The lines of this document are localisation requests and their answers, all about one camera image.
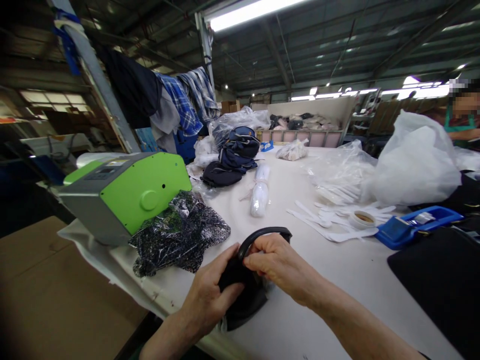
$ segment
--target blue strap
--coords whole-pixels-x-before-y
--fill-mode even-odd
[[[62,20],[67,19],[72,22],[80,24],[80,19],[66,11],[61,9],[56,9],[55,20]],[[77,48],[75,47],[75,43],[73,42],[70,35],[65,31],[64,26],[61,28],[53,27],[53,33],[61,38],[61,44],[63,45],[63,50],[65,52],[66,62],[70,67],[70,71],[73,75],[80,76],[80,70],[77,66],[79,62],[79,53],[77,52]]]

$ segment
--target white tablecloth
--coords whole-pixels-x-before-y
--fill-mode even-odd
[[[312,157],[329,150],[310,148],[309,151]],[[203,265],[233,243],[241,243],[255,230],[287,227],[293,234],[292,247],[309,264],[356,298],[409,344],[435,360],[462,359],[391,272],[387,257],[393,254],[392,250],[375,238],[364,242],[330,242],[286,212],[289,208],[298,211],[295,200],[315,210],[314,188],[301,169],[310,159],[290,162],[276,159],[275,153],[276,150],[265,153],[265,161],[271,166],[268,182],[271,204],[264,218],[251,217],[250,202],[239,201],[252,185],[254,170],[215,199],[207,201],[230,225],[231,236],[205,252]],[[132,271],[137,258],[134,248],[100,245],[78,220],[59,234],[75,241],[90,264],[158,316],[165,318],[183,304],[193,274],[172,267],[158,271],[152,278],[139,279]],[[273,289],[269,301],[245,325],[226,334],[214,331],[199,347],[217,359],[349,359],[322,319],[296,304],[278,288]]]

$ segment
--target support column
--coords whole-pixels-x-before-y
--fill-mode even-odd
[[[75,15],[75,11],[69,0],[47,0],[47,2],[49,6],[55,6],[58,9],[62,9],[67,13]],[[104,72],[100,67],[97,56],[95,55],[94,49],[91,47],[89,40],[68,26],[65,26],[65,30],[75,43],[75,47],[83,59],[83,61],[81,61],[82,68],[87,73],[88,77],[92,79],[93,87],[97,91],[98,97],[107,111],[111,114],[127,152],[141,152],[137,140],[125,119],[124,113],[115,98],[112,88],[105,78]]]
[[[215,101],[217,101],[215,96],[215,83],[214,83],[214,70],[212,69],[212,44],[209,39],[209,31],[207,25],[205,24],[204,17],[200,12],[195,13],[195,22],[196,28],[200,31],[201,47],[203,48],[203,60],[207,65],[208,75],[210,76],[210,84],[213,90],[213,96]]]

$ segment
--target hand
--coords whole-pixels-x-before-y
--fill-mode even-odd
[[[220,292],[219,279],[227,262],[237,254],[239,244],[230,246],[207,266],[195,274],[190,291],[183,306],[178,311],[186,327],[200,340],[209,334],[223,318],[228,308],[244,290],[244,285],[235,283]]]
[[[322,277],[281,235],[257,238],[243,264],[260,276],[265,275],[300,305],[313,305],[314,290]]]

